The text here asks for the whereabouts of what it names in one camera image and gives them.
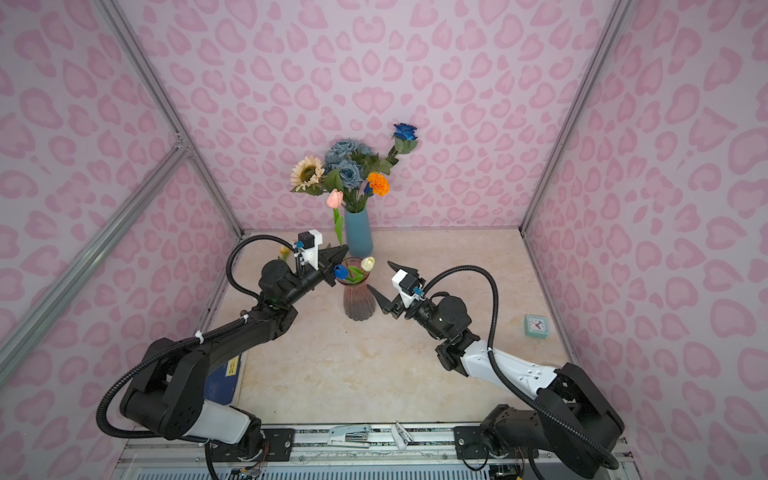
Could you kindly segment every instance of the white tulip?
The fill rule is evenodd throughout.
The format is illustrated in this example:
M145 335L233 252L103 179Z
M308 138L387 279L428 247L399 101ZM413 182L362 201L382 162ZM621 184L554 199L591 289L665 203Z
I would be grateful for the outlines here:
M370 272L371 270L373 270L373 264L375 262L376 261L373 259L373 257L366 257L362 259L362 262L360 262L360 268L362 268L366 272Z

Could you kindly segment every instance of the orange marigold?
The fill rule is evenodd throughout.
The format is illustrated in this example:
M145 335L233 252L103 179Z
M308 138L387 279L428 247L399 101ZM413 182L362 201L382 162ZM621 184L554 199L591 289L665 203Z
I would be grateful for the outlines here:
M370 185L373 193L383 197L389 193L389 182L386 181L386 177L376 172L372 172L368 178L368 185Z

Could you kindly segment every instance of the flower vase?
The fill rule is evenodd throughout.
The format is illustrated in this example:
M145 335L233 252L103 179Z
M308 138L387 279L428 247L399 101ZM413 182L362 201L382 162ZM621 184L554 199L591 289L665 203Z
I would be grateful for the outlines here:
M345 211L344 229L346 230L349 255L365 258L373 252L373 237L371 236L371 223L368 221L367 207L364 207L362 212L357 214Z
M351 266L360 268L361 261L360 258L350 257L344 259L342 265L348 269ZM339 280L339 283L344 285L344 313L358 322L370 318L376 311L376 299L368 290L368 275L369 272L366 272L360 283L350 284L345 280Z

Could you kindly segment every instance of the blue rose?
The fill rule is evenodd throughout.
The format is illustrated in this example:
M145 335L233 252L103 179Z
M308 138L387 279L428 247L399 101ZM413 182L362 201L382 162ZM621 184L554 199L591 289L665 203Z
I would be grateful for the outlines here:
M361 154L365 154L365 155L373 154L373 152L371 151L371 148L368 145L364 144L362 141L360 142L360 145L358 145L357 150L359 150Z
M407 141L407 140L415 140L416 139L416 127L412 125L406 125L406 124L397 124L395 125L395 137L399 138L400 140Z
M339 171L341 177L341 183L344 188L354 190L360 187L362 183L362 175L360 173L360 166L348 158L343 158L333 170Z
M346 138L339 140L334 144L328 153L333 152L339 158L349 158L352 152L360 148L360 143L357 140Z
M343 160L336 152L328 150L326 153L326 164L324 165L326 172L335 170L339 166L339 162Z

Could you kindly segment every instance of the clock face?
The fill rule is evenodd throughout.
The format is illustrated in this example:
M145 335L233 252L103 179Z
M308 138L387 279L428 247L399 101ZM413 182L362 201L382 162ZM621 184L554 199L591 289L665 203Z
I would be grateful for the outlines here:
M545 333L547 331L547 323L543 319L528 318L528 329L532 332Z

